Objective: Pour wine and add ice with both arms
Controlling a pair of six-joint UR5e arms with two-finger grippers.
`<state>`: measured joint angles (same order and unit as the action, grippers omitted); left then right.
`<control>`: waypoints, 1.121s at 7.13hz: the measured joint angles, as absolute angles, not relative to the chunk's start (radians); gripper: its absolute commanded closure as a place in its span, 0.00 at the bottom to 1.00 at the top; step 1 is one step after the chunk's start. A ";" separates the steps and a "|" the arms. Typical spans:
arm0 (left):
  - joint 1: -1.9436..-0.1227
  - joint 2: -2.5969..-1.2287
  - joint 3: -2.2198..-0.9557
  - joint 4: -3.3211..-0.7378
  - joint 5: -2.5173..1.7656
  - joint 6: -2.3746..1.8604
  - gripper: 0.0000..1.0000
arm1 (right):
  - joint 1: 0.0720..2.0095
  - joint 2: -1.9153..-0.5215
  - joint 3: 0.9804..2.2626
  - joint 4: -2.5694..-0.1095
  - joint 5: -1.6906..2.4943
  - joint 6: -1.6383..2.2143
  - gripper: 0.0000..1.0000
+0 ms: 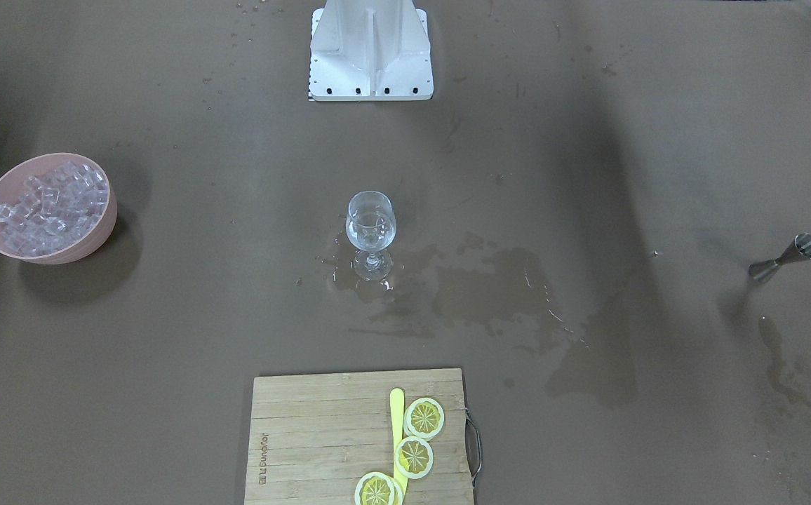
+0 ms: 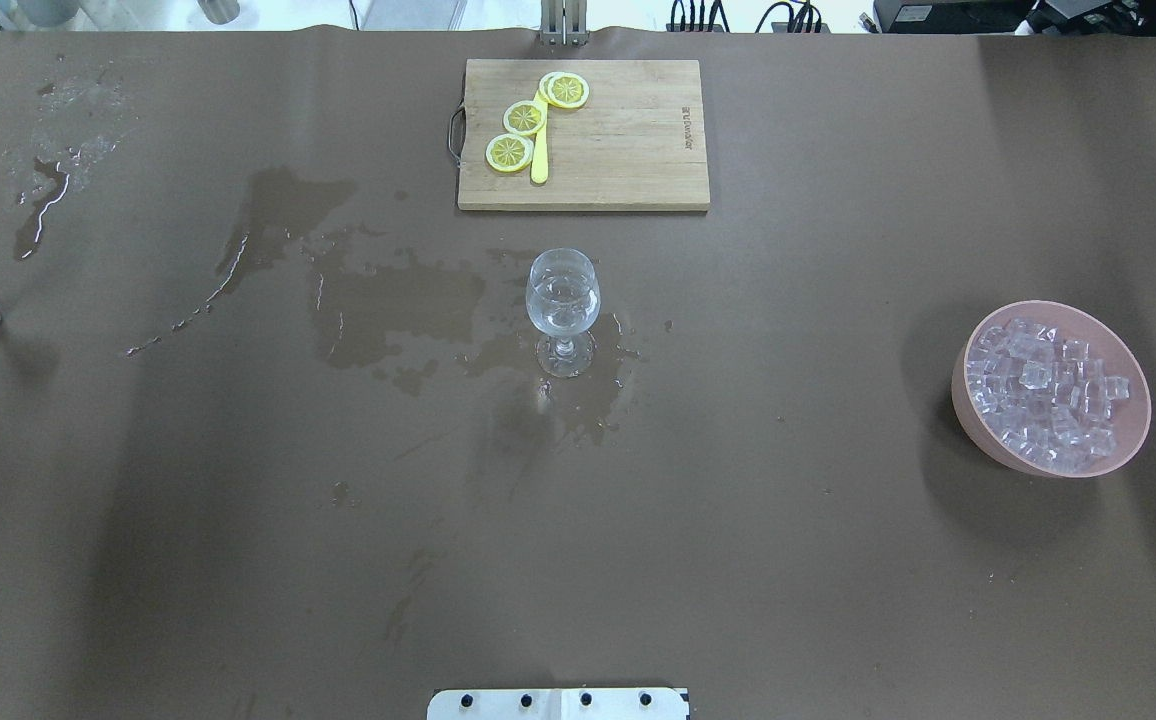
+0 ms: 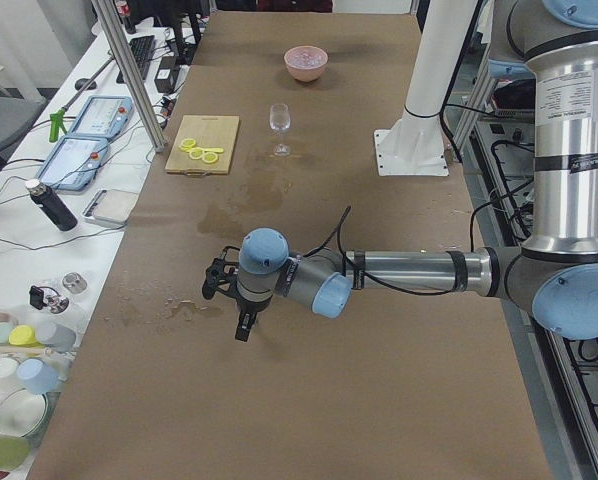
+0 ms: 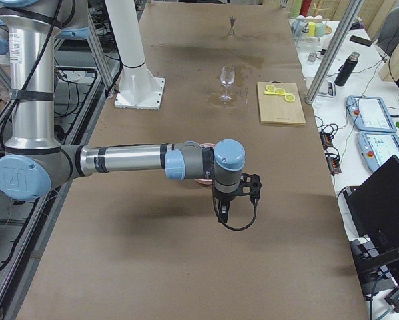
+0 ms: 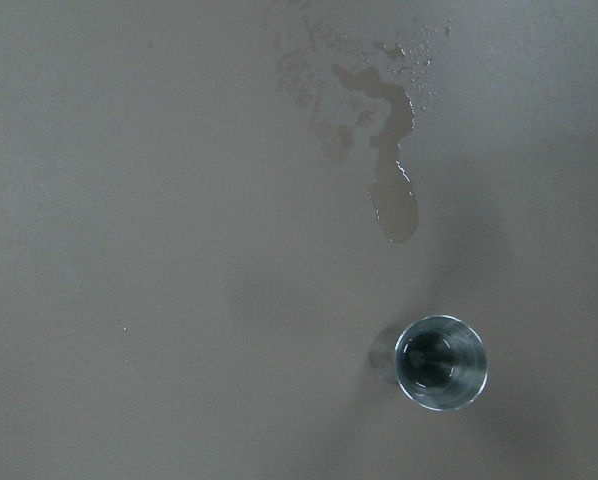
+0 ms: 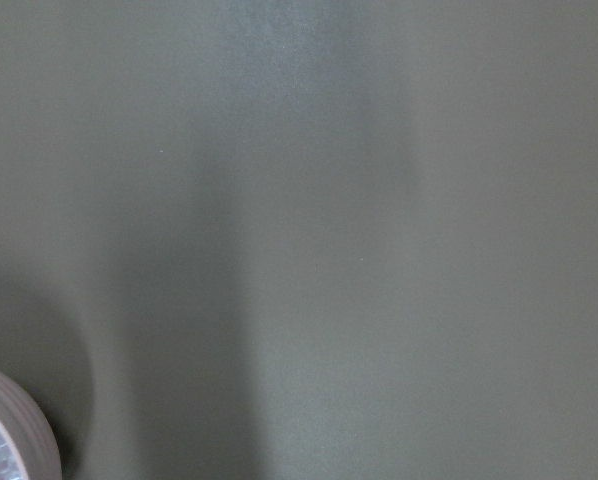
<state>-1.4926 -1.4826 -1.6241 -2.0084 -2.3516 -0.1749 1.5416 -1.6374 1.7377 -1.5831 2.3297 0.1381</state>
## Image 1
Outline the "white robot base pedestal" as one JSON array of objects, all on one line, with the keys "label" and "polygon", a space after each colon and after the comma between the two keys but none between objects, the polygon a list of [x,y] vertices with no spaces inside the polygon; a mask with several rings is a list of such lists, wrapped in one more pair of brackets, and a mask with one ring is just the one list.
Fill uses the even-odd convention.
[{"label": "white robot base pedestal", "polygon": [[328,1],[313,11],[310,36],[310,100],[434,96],[428,16],[412,1]]}]

